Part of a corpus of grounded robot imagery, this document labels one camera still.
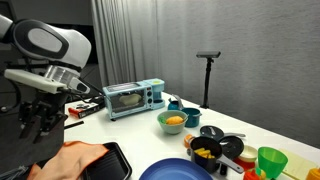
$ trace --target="microwave window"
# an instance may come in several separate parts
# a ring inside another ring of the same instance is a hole
[[[144,106],[144,90],[130,93],[119,93],[110,98],[112,111],[115,113],[135,109]]]

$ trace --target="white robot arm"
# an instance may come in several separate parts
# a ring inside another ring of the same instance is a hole
[[[25,56],[49,60],[50,64],[44,77],[26,71],[6,70],[6,78],[50,93],[57,93],[57,88],[64,86],[89,92],[90,88],[78,80],[91,52],[86,37],[75,30],[60,29],[30,19],[13,23],[0,15],[0,24],[1,42],[12,43]]]
[[[0,15],[0,42],[13,44],[22,54],[34,60],[48,60],[44,76],[19,69],[6,69],[4,76],[38,89],[34,101],[20,105],[19,120],[24,138],[35,120],[41,127],[34,142],[47,135],[67,115],[61,112],[70,90],[88,93],[90,88],[78,78],[91,52],[91,44],[75,30],[60,29],[36,20],[12,22]]]

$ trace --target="green bowl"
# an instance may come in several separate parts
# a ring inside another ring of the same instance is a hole
[[[174,124],[174,125],[166,124],[166,119],[172,116],[180,116],[183,119],[183,122],[180,124]],[[161,129],[164,132],[168,134],[179,134],[183,130],[188,120],[188,115],[182,111],[168,110],[160,113],[157,117],[157,120],[158,120],[158,123],[160,124]]]

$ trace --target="toy kitchenware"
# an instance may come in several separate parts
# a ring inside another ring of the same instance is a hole
[[[256,170],[253,169],[244,173],[243,180],[260,180],[260,177],[256,174]]]
[[[282,172],[294,179],[305,179],[310,169],[318,167],[316,163],[304,159],[303,157],[286,149],[279,149],[279,151],[289,159]]]
[[[166,124],[166,120],[170,117],[179,116],[183,120],[179,124]],[[161,129],[168,134],[179,134],[185,127],[185,123],[188,120],[188,115],[178,110],[168,110],[160,113],[157,116],[157,121]]]
[[[242,153],[243,147],[244,147],[242,140],[236,136],[226,136],[222,138],[219,143],[222,146],[223,154],[231,160],[238,157]],[[226,165],[224,164],[221,165],[220,174],[221,175],[227,174]]]
[[[184,146],[186,148],[190,148],[190,143],[194,138],[195,136],[193,136],[192,134],[187,134],[183,139]]]
[[[210,153],[213,158],[205,158],[198,155],[195,150],[200,148],[204,148],[206,150],[210,150]],[[228,167],[232,168],[234,171],[238,173],[243,173],[243,168],[228,159],[222,151],[222,146],[212,138],[208,137],[196,137],[190,143],[189,153],[191,156],[191,161],[198,164],[207,172],[213,173],[217,170],[219,163],[227,165]]]
[[[320,168],[310,169],[306,180],[320,180]]]
[[[164,107],[164,84],[161,79],[147,79],[103,87],[110,120]]]
[[[235,162],[235,163],[239,164],[239,166],[243,167],[244,171],[247,171],[247,170],[250,170],[250,169],[256,167],[255,162],[244,162],[244,161],[240,160],[239,157],[235,158],[233,160],[233,162]]]
[[[238,158],[243,162],[255,162],[258,158],[258,150],[252,146],[245,145]]]
[[[116,142],[104,144],[109,152],[90,164],[82,175],[83,180],[129,179],[132,168]]]
[[[185,127],[197,127],[200,122],[201,112],[196,108],[185,108],[181,102],[181,98],[178,95],[172,94],[173,97],[177,99],[177,101],[172,101],[169,99],[168,109],[178,109],[183,111],[188,115],[188,121],[185,124]]]
[[[264,170],[267,178],[277,178],[288,162],[288,158],[281,151],[271,147],[258,149],[259,168]]]
[[[220,128],[215,127],[215,126],[202,126],[200,129],[200,134],[201,134],[201,136],[213,138],[216,141],[220,141],[221,138],[226,137],[226,136],[246,137],[245,134],[224,133]]]
[[[149,166],[139,178],[139,180],[176,179],[212,180],[212,177],[204,169],[191,161],[180,158],[168,158]]]

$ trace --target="teal mug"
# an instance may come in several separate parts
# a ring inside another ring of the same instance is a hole
[[[188,115],[185,127],[197,127],[200,123],[201,112],[196,108],[183,108],[182,112]]]
[[[170,99],[169,99],[169,102],[170,103],[168,105],[168,110],[180,110],[178,101],[170,101]]]

